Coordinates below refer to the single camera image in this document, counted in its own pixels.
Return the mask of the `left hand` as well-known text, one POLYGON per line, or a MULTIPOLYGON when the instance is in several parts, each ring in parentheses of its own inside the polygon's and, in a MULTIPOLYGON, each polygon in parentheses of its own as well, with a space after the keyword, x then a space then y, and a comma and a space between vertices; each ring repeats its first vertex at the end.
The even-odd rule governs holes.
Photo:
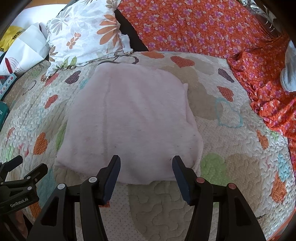
POLYGON ((21 210, 14 212, 9 215, 11 221, 16 226, 16 229, 20 234, 26 239, 28 236, 28 229, 25 224, 25 219, 23 217, 23 212, 21 210))

